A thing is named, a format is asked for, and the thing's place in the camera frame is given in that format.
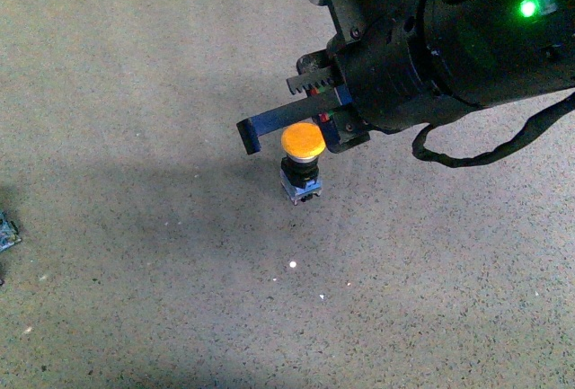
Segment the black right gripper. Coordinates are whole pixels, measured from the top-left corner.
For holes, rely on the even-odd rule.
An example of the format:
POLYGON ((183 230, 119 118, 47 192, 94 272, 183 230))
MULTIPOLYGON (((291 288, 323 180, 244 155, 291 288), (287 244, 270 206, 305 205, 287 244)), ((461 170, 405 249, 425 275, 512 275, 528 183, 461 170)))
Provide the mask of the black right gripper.
POLYGON ((344 92, 341 101, 336 92, 319 93, 241 120, 236 126, 248 155, 261 151, 260 137, 315 115, 327 149, 342 153, 368 142, 371 128, 393 134, 475 111, 464 97, 463 68, 447 62, 463 47, 455 31, 470 16, 469 4, 324 2, 336 34, 325 50, 298 60, 287 84, 292 93, 331 86, 344 92))

